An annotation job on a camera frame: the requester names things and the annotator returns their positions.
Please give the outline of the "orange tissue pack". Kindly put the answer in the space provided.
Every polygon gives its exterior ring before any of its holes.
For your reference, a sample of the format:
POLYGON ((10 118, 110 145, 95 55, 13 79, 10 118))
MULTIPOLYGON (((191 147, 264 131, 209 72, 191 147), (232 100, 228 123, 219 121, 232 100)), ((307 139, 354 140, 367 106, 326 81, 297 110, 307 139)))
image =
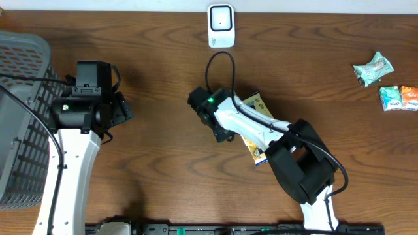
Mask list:
POLYGON ((402 110, 418 110, 418 90, 416 87, 402 86, 400 88, 400 95, 402 99, 402 110))

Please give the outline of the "teal wet wipes pack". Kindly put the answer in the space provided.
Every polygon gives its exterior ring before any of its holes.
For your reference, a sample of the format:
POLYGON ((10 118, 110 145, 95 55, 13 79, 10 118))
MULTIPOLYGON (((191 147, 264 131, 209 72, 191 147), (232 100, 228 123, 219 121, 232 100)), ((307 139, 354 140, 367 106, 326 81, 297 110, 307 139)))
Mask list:
POLYGON ((381 80, 383 76, 394 72, 394 68, 390 61, 380 52, 376 52, 372 60, 365 65, 354 65, 354 74, 362 87, 381 80))

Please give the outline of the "yellow snack bag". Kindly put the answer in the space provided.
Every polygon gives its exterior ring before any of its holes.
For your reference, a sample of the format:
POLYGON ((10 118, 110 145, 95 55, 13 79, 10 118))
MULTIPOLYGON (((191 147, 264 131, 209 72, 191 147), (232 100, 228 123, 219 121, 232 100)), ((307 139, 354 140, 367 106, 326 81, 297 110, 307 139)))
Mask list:
MULTIPOLYGON (((249 96, 247 99, 245 99, 243 103, 268 117, 272 117, 272 114, 266 107, 266 104, 262 100, 258 91, 249 96)), ((249 149, 249 152, 251 153, 251 156, 256 166, 268 162, 266 155, 264 154, 264 151, 259 146, 257 146, 254 142, 252 142, 250 139, 245 138, 244 136, 242 136, 242 139, 247 148, 249 149)))

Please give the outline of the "small green tissue pack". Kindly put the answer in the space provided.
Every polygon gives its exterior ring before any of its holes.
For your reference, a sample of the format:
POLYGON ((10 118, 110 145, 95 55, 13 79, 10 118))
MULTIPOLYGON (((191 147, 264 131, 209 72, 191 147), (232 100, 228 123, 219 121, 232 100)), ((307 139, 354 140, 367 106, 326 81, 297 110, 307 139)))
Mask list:
POLYGON ((379 97, 383 110, 399 110, 403 106, 400 91, 397 86, 379 88, 379 97))

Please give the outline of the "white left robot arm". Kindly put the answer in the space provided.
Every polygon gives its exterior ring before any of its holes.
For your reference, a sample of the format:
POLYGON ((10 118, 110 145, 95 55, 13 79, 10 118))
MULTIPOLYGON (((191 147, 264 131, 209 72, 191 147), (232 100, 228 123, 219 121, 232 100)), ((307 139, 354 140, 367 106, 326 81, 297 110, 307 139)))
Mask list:
POLYGON ((133 113, 118 90, 115 65, 79 61, 71 84, 50 107, 49 163, 34 234, 85 234, 93 165, 109 130, 133 113))

